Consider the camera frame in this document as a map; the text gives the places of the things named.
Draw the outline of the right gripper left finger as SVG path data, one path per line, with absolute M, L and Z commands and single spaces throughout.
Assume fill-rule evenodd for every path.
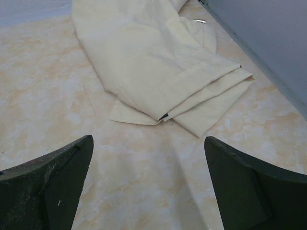
M 2 230 L 70 230 L 94 150 L 86 135 L 0 172 Z

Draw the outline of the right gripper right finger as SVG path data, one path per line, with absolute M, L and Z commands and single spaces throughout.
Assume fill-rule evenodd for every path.
M 243 153 L 215 137 L 206 160 L 226 230 L 305 230 L 307 176 Z

